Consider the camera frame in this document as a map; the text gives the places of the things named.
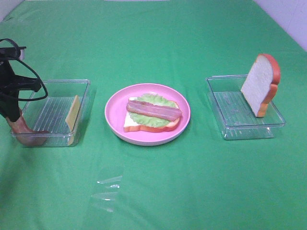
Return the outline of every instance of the transparent tray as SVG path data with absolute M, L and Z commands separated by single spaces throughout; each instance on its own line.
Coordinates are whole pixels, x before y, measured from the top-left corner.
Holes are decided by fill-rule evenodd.
M 264 117 L 255 117 L 240 89 L 247 75 L 212 76 L 206 78 L 208 99 L 218 127 L 226 140 L 272 138 L 285 125 L 273 102 Z
M 79 142 L 81 124 L 89 114 L 91 95 L 89 80 L 47 80 L 43 81 L 48 97 L 40 101 L 27 102 L 22 109 L 27 125 L 34 131 L 47 130 L 48 133 L 21 133 L 11 130 L 14 138 L 46 139 L 40 147 L 74 146 Z M 29 98 L 43 95 L 42 90 L 33 92 Z M 74 97 L 78 95 L 81 103 L 73 129 L 65 122 Z

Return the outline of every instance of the black cable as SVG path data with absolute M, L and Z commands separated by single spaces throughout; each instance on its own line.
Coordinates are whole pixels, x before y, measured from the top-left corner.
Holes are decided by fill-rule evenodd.
M 46 97 L 48 97 L 48 91 L 47 91 L 47 88 L 46 86 L 44 85 L 43 81 L 41 80 L 41 78 L 39 77 L 39 75 L 34 71 L 34 69 L 32 69 L 30 66 L 28 66 L 27 64 L 25 64 L 23 61 L 21 61 L 19 59 L 19 56 L 21 54 L 21 51 L 20 51 L 20 48 L 19 46 L 11 39 L 9 38 L 4 38 L 4 39 L 0 39 L 0 42 L 2 41 L 7 41 L 9 42 L 16 50 L 16 56 L 15 57 L 5 57 L 5 58 L 0 58 L 0 60 L 16 60 L 18 61 L 19 63 L 21 63 L 22 65 L 24 65 L 28 70 L 30 70 L 35 76 L 36 78 L 38 79 L 39 83 L 41 84 L 41 86 L 43 87 L 44 91 L 45 91 L 45 95 L 42 96 L 42 97 L 37 97 L 37 98 L 16 98 L 16 97 L 12 97 L 12 96 L 9 96 L 9 95 L 6 95 L 4 93 L 1 93 L 0 92 L 0 96 L 2 97 L 6 97 L 6 98 L 9 98 L 9 99 L 12 99 L 12 100 L 18 100 L 20 102 L 33 102 L 33 101 L 38 101 L 38 100 L 42 100 Z

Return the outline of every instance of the bacon strip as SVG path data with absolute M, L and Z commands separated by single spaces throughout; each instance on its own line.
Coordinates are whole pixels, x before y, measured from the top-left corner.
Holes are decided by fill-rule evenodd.
M 181 110 L 175 107 L 159 106 L 149 102 L 140 102 L 136 100 L 127 103 L 127 110 L 132 113 L 158 117 L 168 121 L 175 121 L 182 114 Z

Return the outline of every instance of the white bread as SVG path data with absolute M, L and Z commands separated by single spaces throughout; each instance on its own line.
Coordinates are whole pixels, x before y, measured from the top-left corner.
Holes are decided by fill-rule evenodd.
M 280 67 L 273 56 L 259 54 L 242 85 L 241 92 L 256 117 L 264 117 L 277 92 Z
M 129 100 L 135 100 L 136 97 L 131 97 Z M 124 132 L 132 132 L 132 131 L 147 131 L 147 132 L 153 132 L 153 133 L 159 133 L 164 131 L 172 131 L 179 125 L 180 118 L 176 119 L 175 121 L 170 121 L 166 126 L 162 127 L 149 127 L 145 125 L 140 125 L 132 120 L 132 118 L 129 115 L 129 112 L 127 111 L 126 117 L 125 117 L 125 124 L 124 124 Z

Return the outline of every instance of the green tablecloth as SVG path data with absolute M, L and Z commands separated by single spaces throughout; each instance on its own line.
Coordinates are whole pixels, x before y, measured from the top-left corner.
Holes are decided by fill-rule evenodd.
M 0 37 L 27 46 L 42 79 L 96 89 L 75 147 L 23 148 L 0 119 L 0 229 L 307 229 L 307 53 L 253 1 L 24 1 Z M 275 138 L 226 141 L 205 78 L 246 74 L 258 53 L 280 64 L 274 103 L 287 124 Z M 145 82 L 191 107 L 164 145 L 129 144 L 104 117 L 112 94 Z M 99 187 L 114 177 L 116 188 Z

